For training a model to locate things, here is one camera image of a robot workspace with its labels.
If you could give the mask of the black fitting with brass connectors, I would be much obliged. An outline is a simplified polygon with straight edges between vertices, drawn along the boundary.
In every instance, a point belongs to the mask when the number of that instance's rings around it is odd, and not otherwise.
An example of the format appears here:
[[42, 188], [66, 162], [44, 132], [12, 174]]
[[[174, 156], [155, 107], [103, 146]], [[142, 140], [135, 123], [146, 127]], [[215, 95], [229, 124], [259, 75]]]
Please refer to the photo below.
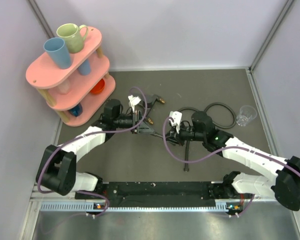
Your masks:
[[149, 117], [149, 113], [151, 112], [151, 110], [153, 109], [155, 103], [160, 103], [160, 104], [165, 104], [165, 100], [157, 95], [157, 94], [147, 94], [146, 96], [146, 105], [147, 105], [147, 110], [144, 110], [145, 113], [146, 113], [146, 117], [145, 117], [145, 120], [150, 124], [150, 125], [153, 125], [154, 122], [153, 120]]

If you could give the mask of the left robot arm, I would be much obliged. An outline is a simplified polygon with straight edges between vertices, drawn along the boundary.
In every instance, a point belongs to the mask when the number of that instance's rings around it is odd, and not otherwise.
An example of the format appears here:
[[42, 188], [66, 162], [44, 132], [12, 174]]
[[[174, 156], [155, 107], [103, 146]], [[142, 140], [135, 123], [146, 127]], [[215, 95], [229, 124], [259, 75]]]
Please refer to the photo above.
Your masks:
[[77, 162], [95, 147], [107, 142], [118, 132], [153, 134], [153, 121], [148, 118], [155, 100], [133, 97], [126, 113], [118, 99], [110, 99], [103, 113], [85, 132], [59, 146], [49, 145], [43, 153], [36, 175], [41, 193], [55, 192], [66, 196], [71, 192], [86, 191], [99, 198], [104, 191], [101, 177], [88, 172], [77, 172]]

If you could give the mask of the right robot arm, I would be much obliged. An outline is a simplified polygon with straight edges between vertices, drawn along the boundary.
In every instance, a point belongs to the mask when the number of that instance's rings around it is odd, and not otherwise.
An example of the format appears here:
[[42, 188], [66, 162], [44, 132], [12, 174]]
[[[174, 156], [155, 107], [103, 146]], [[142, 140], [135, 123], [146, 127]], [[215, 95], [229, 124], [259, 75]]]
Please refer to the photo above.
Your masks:
[[224, 179], [223, 192], [229, 198], [239, 194], [253, 194], [275, 198], [282, 206], [291, 210], [300, 210], [300, 158], [287, 159], [275, 156], [252, 147], [232, 134], [218, 129], [211, 117], [203, 111], [192, 114], [192, 124], [182, 123], [182, 113], [170, 112], [164, 124], [170, 124], [170, 137], [177, 143], [186, 141], [201, 142], [209, 151], [207, 158], [219, 154], [225, 159], [240, 163], [259, 173], [249, 175], [232, 172]]

